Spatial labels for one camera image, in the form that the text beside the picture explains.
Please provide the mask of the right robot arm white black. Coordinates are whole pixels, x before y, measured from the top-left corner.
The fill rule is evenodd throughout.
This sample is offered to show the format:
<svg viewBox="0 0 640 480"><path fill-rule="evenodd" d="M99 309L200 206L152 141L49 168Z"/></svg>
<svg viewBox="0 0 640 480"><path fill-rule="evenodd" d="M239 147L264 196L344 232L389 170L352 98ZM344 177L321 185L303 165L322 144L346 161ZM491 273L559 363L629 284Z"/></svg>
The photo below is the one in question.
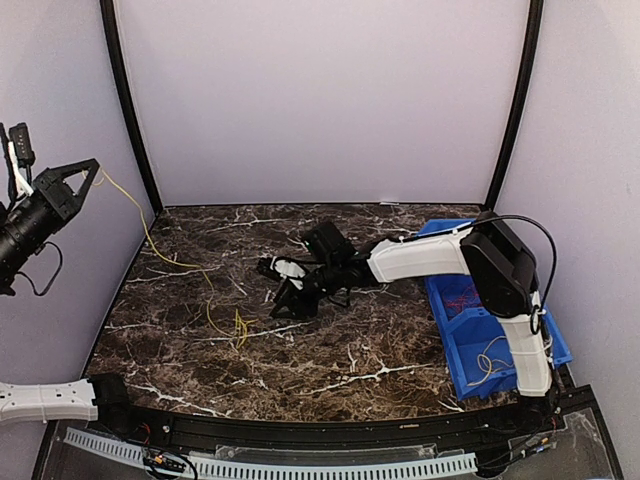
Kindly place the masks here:
<svg viewBox="0 0 640 480"><path fill-rule="evenodd" d="M310 259L284 255L259 260L259 272L279 282L273 318L308 319L339 291L447 275L469 278L482 307L501 326L512 356L518 393L526 399L510 413L521 434L549 416L542 397L552 388L552 353L543 320L550 288L541 286L534 253L510 228L512 215L485 211L448 229L410 237L384 237L360 248L331 221L302 238Z"/></svg>

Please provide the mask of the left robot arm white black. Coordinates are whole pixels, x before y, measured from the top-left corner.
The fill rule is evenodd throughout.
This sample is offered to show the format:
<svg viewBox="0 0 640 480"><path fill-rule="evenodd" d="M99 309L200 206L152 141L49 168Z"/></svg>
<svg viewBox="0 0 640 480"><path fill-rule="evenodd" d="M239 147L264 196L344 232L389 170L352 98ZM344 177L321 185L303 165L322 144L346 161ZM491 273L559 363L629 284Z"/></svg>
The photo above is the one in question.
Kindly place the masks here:
<svg viewBox="0 0 640 480"><path fill-rule="evenodd" d="M15 294L12 284L24 264L79 214L99 168L94 158L47 168L34 179L33 193L5 215L1 224L3 295Z"/></svg>

